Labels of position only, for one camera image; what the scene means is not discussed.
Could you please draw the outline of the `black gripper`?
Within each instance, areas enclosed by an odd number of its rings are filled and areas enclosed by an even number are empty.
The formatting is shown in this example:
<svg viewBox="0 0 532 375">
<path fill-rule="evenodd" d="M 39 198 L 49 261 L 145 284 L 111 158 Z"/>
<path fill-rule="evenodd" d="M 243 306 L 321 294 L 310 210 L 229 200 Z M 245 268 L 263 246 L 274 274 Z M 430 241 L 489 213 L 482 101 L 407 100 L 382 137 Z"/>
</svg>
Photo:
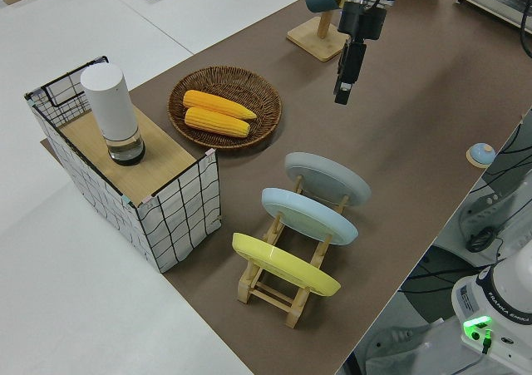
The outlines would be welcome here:
<svg viewBox="0 0 532 375">
<path fill-rule="evenodd" d="M 387 15 L 384 8 L 345 7 L 337 29 L 355 40 L 378 40 Z M 346 40 L 337 64 L 334 102 L 346 105 L 353 85 L 357 82 L 367 46 L 363 42 Z"/>
</svg>

